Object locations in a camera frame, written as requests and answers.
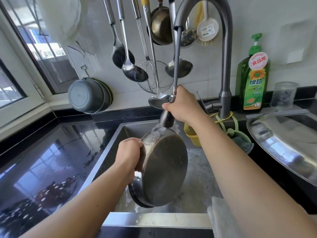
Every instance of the window hinge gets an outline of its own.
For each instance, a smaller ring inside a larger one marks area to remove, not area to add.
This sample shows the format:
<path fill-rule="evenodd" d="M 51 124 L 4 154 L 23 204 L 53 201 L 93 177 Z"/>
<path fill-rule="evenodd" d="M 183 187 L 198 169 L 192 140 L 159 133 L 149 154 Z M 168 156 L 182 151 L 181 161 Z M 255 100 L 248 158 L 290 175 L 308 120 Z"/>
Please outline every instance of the window hinge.
<path fill-rule="evenodd" d="M 39 88 L 37 85 L 34 85 L 34 88 L 37 90 L 37 92 L 39 93 L 39 95 L 41 96 L 41 98 L 42 98 L 44 101 L 46 101 L 46 100 L 45 100 L 45 96 L 44 96 L 44 94 L 42 93 L 42 91 L 40 90 L 40 88 Z"/>

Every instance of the green bottle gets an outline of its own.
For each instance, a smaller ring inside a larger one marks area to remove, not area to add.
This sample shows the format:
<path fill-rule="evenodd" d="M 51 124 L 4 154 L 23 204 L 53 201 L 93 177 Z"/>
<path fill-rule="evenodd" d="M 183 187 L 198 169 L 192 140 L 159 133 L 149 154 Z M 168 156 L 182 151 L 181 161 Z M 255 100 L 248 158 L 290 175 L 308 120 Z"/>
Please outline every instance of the green bottle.
<path fill-rule="evenodd" d="M 236 76 L 236 95 L 239 95 L 239 109 L 244 112 L 260 111 L 266 92 L 270 61 L 262 47 L 258 45 L 262 33 L 252 36 L 254 46 L 249 56 L 238 65 Z"/>

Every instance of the clear glass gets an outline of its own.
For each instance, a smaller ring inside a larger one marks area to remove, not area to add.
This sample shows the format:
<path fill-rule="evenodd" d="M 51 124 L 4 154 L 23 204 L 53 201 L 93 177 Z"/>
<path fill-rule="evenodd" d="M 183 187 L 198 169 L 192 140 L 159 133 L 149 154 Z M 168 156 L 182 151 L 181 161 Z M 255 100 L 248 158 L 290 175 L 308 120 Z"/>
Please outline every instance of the clear glass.
<path fill-rule="evenodd" d="M 24 97 L 25 95 L 18 91 L 17 84 L 13 84 L 13 81 L 9 79 L 5 71 L 0 68 L 0 108 Z"/>
<path fill-rule="evenodd" d="M 278 109 L 292 108 L 297 87 L 298 83 L 295 82 L 276 83 L 270 106 Z"/>
<path fill-rule="evenodd" d="M 0 1 L 51 92 L 67 93 L 70 85 L 79 78 L 61 44 L 48 35 L 36 0 Z"/>

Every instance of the left hand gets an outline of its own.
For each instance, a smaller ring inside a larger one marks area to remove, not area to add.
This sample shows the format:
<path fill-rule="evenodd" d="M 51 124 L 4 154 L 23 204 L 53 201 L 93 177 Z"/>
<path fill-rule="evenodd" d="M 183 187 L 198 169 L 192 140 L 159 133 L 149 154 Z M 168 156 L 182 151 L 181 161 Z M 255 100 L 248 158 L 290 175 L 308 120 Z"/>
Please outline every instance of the left hand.
<path fill-rule="evenodd" d="M 127 177 L 127 184 L 134 178 L 134 169 L 140 158 L 140 148 L 143 146 L 141 139 L 128 138 L 119 144 L 114 165 L 123 169 Z"/>

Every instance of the right arm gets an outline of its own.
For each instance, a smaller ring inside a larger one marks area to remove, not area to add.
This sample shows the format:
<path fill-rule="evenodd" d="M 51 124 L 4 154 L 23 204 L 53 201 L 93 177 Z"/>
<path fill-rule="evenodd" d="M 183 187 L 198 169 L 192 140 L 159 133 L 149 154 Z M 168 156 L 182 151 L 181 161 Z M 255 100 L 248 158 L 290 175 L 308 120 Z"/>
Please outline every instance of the right arm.
<path fill-rule="evenodd" d="M 163 108 L 197 133 L 224 199 L 248 237 L 316 237 L 309 215 L 200 108 L 184 87 Z"/>

